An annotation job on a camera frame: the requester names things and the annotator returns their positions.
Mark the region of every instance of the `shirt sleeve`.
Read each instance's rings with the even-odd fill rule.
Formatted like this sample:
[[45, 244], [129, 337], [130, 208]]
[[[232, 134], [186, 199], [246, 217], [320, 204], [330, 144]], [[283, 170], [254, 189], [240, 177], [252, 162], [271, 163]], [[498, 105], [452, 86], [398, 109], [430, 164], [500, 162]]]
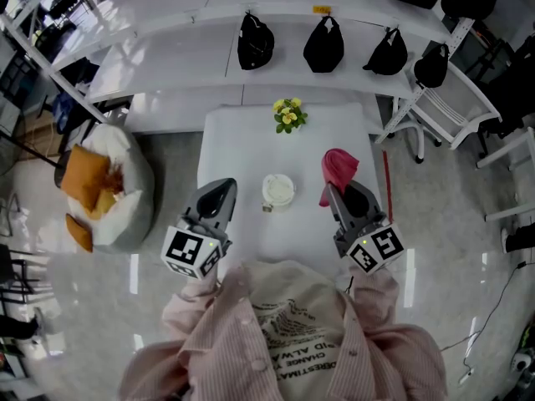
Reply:
[[423, 328], [395, 324], [399, 286], [387, 269], [365, 275], [352, 266], [354, 305], [368, 343], [400, 375], [407, 398], [415, 401], [446, 399], [446, 368], [441, 351]]
[[188, 381], [187, 363], [181, 363], [177, 354], [216, 293], [217, 269], [214, 269], [202, 281], [188, 280], [181, 293], [173, 295], [162, 313], [171, 340], [147, 346], [136, 353], [123, 375], [120, 401], [165, 399], [184, 387]]

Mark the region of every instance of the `orange cushion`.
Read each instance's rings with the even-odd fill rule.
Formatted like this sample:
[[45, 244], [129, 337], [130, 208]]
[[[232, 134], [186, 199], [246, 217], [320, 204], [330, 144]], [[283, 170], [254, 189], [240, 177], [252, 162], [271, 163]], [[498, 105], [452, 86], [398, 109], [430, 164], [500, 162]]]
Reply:
[[111, 190], [103, 189], [99, 193], [99, 199], [97, 199], [94, 209], [90, 211], [87, 208], [84, 208], [85, 214], [87, 214], [87, 217], [89, 217], [91, 220], [100, 220], [104, 215], [106, 215], [116, 201], [117, 200], [115, 200], [114, 194]]
[[61, 182], [61, 190], [92, 211], [109, 167], [109, 157], [97, 155], [75, 145]]
[[81, 226], [69, 214], [65, 215], [65, 223], [67, 223], [67, 230], [74, 240], [78, 242], [78, 245], [86, 251], [93, 252], [93, 237], [91, 236], [91, 232]]

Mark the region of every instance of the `white table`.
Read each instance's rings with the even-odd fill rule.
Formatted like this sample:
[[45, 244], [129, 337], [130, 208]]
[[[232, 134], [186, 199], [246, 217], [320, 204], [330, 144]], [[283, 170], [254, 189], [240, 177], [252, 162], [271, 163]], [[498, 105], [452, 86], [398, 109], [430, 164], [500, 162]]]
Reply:
[[[485, 166], [491, 164], [495, 160], [500, 159], [510, 151], [524, 144], [527, 144], [527, 147], [529, 149], [529, 155], [524, 159], [521, 159], [518, 162], [509, 165], [509, 170], [515, 170], [518, 166], [525, 164], [529, 161], [532, 162], [533, 168], [535, 168], [535, 134], [533, 128], [530, 127], [527, 128], [527, 131], [524, 134], [511, 141], [509, 144], [504, 145], [501, 149], [495, 151], [494, 153], [490, 153], [489, 156], [487, 156], [485, 159], [481, 159], [479, 162], [477, 162], [477, 167], [484, 168]], [[508, 210], [495, 212], [494, 214], [487, 214], [485, 215], [485, 221], [500, 220], [501, 218], [515, 216], [516, 214], [522, 214], [524, 212], [529, 212], [533, 210], [535, 210], [535, 202], [528, 202], [526, 204], [515, 206], [514, 208], [510, 208]]]
[[[380, 201], [374, 160], [362, 107], [309, 104], [308, 123], [290, 135], [275, 133], [271, 106], [223, 107], [206, 116], [197, 172], [198, 185], [232, 177], [237, 202], [227, 233], [233, 245], [219, 267], [222, 276], [240, 261], [294, 259], [327, 277], [346, 273], [333, 236], [338, 229], [330, 208], [321, 208], [321, 159], [332, 148], [359, 160], [355, 179]], [[283, 213], [262, 212], [262, 180], [288, 175], [297, 187]]]

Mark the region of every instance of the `pink towel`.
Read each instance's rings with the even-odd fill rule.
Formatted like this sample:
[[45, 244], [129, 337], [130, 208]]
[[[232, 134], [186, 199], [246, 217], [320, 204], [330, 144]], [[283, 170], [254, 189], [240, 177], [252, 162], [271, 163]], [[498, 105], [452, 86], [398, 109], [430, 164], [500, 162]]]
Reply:
[[[341, 149], [331, 149], [323, 159], [321, 159], [321, 169], [324, 172], [325, 184], [332, 183], [342, 192], [357, 173], [359, 161], [347, 151]], [[321, 195], [319, 206], [329, 206], [327, 192]]]

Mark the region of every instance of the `person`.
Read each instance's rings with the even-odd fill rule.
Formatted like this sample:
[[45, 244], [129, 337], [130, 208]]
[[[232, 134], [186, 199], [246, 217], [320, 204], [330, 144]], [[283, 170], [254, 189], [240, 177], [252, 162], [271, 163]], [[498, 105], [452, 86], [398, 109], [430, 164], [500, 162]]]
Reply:
[[507, 254], [511, 251], [533, 248], [535, 246], [535, 223], [519, 227], [514, 235], [509, 235], [507, 229], [502, 229], [502, 249]]
[[12, 317], [0, 315], [0, 338], [28, 340], [37, 336], [43, 329], [43, 313], [39, 307], [33, 309], [35, 315], [30, 322], [23, 322]]
[[136, 353], [119, 399], [446, 399], [441, 352], [394, 323], [398, 284], [356, 264], [352, 295], [295, 261], [244, 263], [189, 281], [163, 312], [168, 342]]

